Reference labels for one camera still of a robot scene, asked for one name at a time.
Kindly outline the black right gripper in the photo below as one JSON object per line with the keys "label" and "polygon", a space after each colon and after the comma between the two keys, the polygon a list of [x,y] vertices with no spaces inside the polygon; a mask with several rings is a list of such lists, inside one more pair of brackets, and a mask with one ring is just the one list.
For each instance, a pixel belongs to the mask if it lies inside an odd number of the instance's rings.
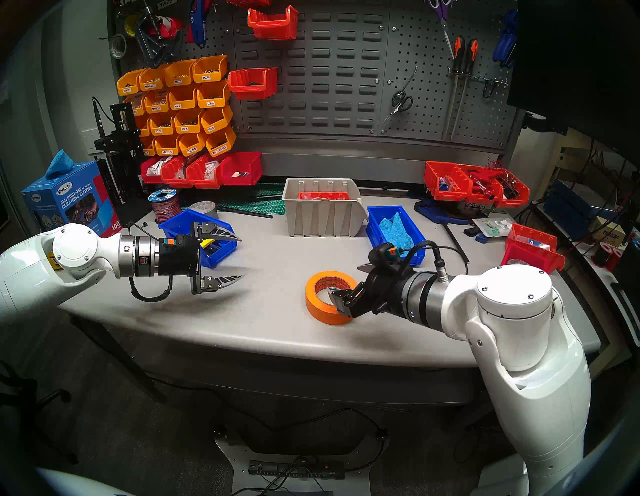
{"label": "black right gripper", "polygon": [[[383,243],[371,249],[368,260],[369,264],[357,266],[357,270],[368,275],[363,289],[358,294],[356,315],[363,316],[369,312],[404,315],[401,307],[404,280],[398,275],[401,266],[399,250],[392,243]],[[355,318],[351,310],[354,289],[328,287],[326,291],[338,314],[346,318]]]}

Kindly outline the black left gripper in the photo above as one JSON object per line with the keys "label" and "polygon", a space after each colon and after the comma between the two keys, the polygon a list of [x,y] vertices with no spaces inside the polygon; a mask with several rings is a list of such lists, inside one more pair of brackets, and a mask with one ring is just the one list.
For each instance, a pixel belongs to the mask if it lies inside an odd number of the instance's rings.
{"label": "black left gripper", "polygon": [[186,276],[191,279],[191,292],[201,294],[203,292],[217,292],[225,289],[243,277],[233,276],[202,276],[202,263],[200,257],[201,239],[213,241],[241,241],[229,229],[218,224],[193,223],[189,235],[178,234],[174,238],[164,238],[159,241],[159,275],[169,277],[169,284],[164,294],[171,293],[174,276]]}

